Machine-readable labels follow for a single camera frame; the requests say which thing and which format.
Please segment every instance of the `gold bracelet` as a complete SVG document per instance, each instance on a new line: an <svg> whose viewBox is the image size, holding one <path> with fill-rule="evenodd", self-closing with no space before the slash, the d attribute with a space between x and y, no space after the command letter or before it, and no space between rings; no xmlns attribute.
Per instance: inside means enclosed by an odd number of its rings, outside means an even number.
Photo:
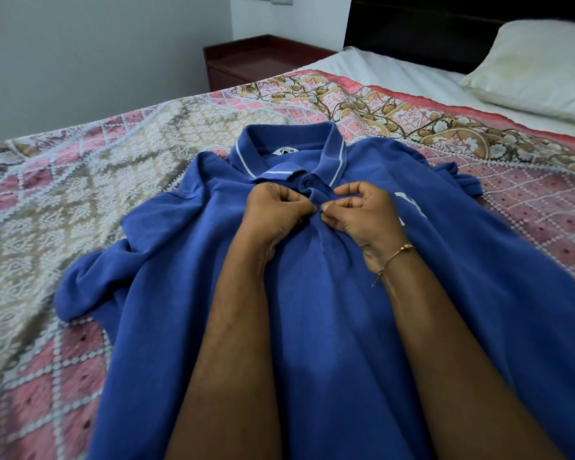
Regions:
<svg viewBox="0 0 575 460"><path fill-rule="evenodd" d="M415 248L415 247L412 246L410 243L406 243L405 245L400 247L399 251L396 252L394 255L392 255L388 261L386 261L386 264L384 264L383 268L381 268L381 270L377 273L377 277L375 278L375 282L373 283L373 287L375 287L377 285L377 283L381 280L381 276L383 276L383 270L386 268L387 265L390 264L390 262L394 259L394 257L401 252L410 250L411 248Z"/></svg>

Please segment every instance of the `blue polo shirt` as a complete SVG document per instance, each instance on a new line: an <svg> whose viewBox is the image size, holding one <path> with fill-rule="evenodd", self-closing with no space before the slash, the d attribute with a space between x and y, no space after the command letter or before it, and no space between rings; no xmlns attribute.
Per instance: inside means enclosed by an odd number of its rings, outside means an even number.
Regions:
<svg viewBox="0 0 575 460"><path fill-rule="evenodd" d="M471 196L478 180L430 167L389 138L346 145L334 123L248 126L227 160L199 154L181 186L132 211L126 239L69 268L64 319L92 313L115 344L92 458L161 458L200 348L215 283L256 183L319 205L366 180L493 364L575 458L575 280ZM352 239L312 217L265 271L284 447L293 458L433 458L383 287Z"/></svg>

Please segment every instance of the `white wall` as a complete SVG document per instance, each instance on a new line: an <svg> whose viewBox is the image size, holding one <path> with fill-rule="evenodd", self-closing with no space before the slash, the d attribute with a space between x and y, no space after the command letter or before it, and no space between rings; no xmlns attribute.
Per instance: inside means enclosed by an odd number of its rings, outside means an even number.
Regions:
<svg viewBox="0 0 575 460"><path fill-rule="evenodd" d="M229 0L0 0L0 139L208 91Z"/></svg>
<svg viewBox="0 0 575 460"><path fill-rule="evenodd" d="M294 0L293 6L259 0L230 0L234 40L274 34L341 50L351 0Z"/></svg>

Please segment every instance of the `pillowcase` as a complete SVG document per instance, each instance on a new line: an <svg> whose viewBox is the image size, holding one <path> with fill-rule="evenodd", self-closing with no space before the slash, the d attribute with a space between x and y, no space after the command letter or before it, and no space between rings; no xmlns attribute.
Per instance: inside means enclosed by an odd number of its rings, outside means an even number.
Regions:
<svg viewBox="0 0 575 460"><path fill-rule="evenodd" d="M575 23L508 22L460 85L485 102L575 122Z"/></svg>

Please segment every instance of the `bedspread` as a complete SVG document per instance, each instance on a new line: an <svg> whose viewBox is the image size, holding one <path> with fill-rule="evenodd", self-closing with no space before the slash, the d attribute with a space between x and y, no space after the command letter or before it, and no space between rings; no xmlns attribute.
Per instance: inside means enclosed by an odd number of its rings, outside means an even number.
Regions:
<svg viewBox="0 0 575 460"><path fill-rule="evenodd" d="M198 152L225 157L246 124L328 119L347 143L382 135L456 161L575 277L575 138L313 70L0 142L0 458L87 449L110 346L90 319L54 316L70 262L123 238L126 213L174 190Z"/></svg>

